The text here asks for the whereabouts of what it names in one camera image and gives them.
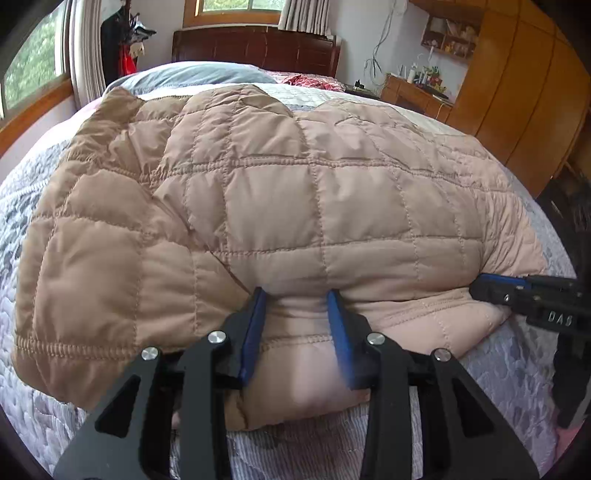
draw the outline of quilted jacket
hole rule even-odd
[[[231,429],[367,398],[337,368],[325,295],[404,348],[461,356],[508,311],[471,299],[484,271],[542,273],[526,212],[473,137],[390,106],[291,112],[255,86],[143,101],[123,89],[80,128],[20,263],[18,375],[91,409],[148,345],[185,348],[270,295],[255,375]]]

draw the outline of metal screw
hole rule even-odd
[[[449,362],[452,359],[452,353],[446,348],[438,348],[435,350],[435,360],[439,362]]]
[[[158,356],[158,349],[155,346],[148,346],[142,350],[144,360],[154,360]]]
[[[209,343],[223,343],[226,341],[226,333],[221,330],[215,330],[207,336]]]
[[[368,335],[368,343],[370,345],[382,345],[386,341],[386,337],[379,332],[372,332]]]

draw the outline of white curtain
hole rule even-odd
[[[105,91],[100,56],[100,0],[73,0],[70,14],[70,74],[78,108]]]
[[[278,28],[330,35],[329,0],[285,0]]]

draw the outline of headboard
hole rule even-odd
[[[265,70],[334,77],[340,38],[278,30],[275,27],[210,27],[178,30],[173,60],[249,63]]]

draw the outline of window pane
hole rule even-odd
[[[58,76],[56,28],[61,28],[63,4],[35,27],[4,76],[7,109]]]
[[[246,10],[248,0],[203,0],[203,11],[215,10]]]
[[[252,0],[252,7],[261,10],[283,10],[285,0]]]

